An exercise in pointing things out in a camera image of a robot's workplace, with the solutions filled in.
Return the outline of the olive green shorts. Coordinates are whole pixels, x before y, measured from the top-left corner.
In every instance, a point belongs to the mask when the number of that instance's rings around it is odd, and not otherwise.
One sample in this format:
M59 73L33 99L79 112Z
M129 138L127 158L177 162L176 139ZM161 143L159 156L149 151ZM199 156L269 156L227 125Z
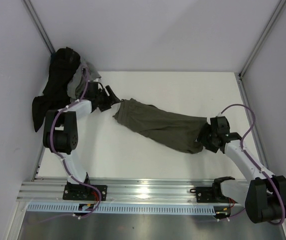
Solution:
M133 98L123 99L113 118L129 130L170 149L198 154L204 146L197 142L206 117L168 112Z

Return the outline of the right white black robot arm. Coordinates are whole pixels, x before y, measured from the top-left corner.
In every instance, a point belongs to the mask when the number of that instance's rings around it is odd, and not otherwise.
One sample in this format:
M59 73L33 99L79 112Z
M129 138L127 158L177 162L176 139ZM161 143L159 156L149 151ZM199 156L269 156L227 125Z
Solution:
M247 185L242 185L231 176L216 178L211 189L215 201L234 200L244 207L248 218L255 224L283 224L286 219L286 178L275 175L255 158L244 139L237 132L230 131L226 117L212 117L202 127L197 141L213 153L221 151L247 181Z

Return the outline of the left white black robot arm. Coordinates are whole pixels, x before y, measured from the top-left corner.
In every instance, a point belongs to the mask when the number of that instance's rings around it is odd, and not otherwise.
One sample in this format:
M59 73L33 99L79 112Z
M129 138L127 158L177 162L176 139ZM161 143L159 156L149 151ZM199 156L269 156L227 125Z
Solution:
M79 99L59 110L48 110L45 115L43 145L60 160L69 184L76 185L74 194L80 200L91 196L88 173L82 166L76 148L78 146L78 120L88 116L96 109L107 111L121 100L109 85L90 81Z

